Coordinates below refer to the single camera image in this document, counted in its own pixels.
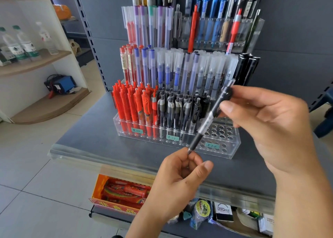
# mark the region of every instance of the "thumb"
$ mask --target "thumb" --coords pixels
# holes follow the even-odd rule
[[[273,132],[271,128],[255,115],[250,114],[242,106],[231,102],[222,101],[220,109],[235,123],[245,129],[254,139],[265,139]]]
[[[213,162],[206,161],[198,165],[183,181],[191,188],[197,189],[199,185],[206,179],[213,169]]]

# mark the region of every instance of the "blue stool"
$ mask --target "blue stool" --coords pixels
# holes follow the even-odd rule
[[[313,108],[313,110],[324,105],[325,103],[331,104],[333,106],[333,88],[330,88],[325,96],[318,102],[318,104]],[[325,113],[325,120],[322,121],[315,129],[314,134],[318,138],[321,138],[333,130],[333,107],[330,107]]]

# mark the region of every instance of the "¥1.0 price tag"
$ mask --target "¥1.0 price tag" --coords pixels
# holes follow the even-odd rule
[[[144,131],[143,130],[140,130],[140,129],[135,129],[135,128],[131,128],[132,129],[132,132],[134,132],[134,133],[140,133],[140,134],[143,134],[144,133]]]
[[[205,146],[207,148],[220,149],[220,145],[219,144],[215,144],[215,143],[205,143]]]
[[[172,140],[172,141],[175,141],[175,142],[179,142],[179,137],[177,137],[177,136],[174,136],[174,135],[166,135],[167,137],[167,139],[168,140]]]

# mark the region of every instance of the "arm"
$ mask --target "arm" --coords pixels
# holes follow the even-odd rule
[[[149,196],[135,216],[126,238],[158,237],[164,224],[178,215],[194,198],[213,163],[187,148],[167,156],[156,175]]]
[[[233,92],[220,108],[248,131],[275,176],[274,237],[333,237],[332,189],[316,156],[306,103],[261,88],[234,86]]]

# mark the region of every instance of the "¥2.0 price tag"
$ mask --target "¥2.0 price tag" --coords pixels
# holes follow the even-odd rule
[[[179,142],[179,137],[177,137],[177,136],[174,136],[174,135],[166,135],[167,137],[167,139],[168,140],[172,140],[172,141],[175,141],[175,142]]]
[[[220,149],[220,145],[219,144],[215,144],[215,143],[205,143],[205,146],[207,148]]]
[[[134,133],[140,133],[140,134],[143,134],[144,133],[144,131],[143,130],[140,130],[140,129],[135,129],[135,128],[131,128],[132,129],[132,132],[134,132]]]

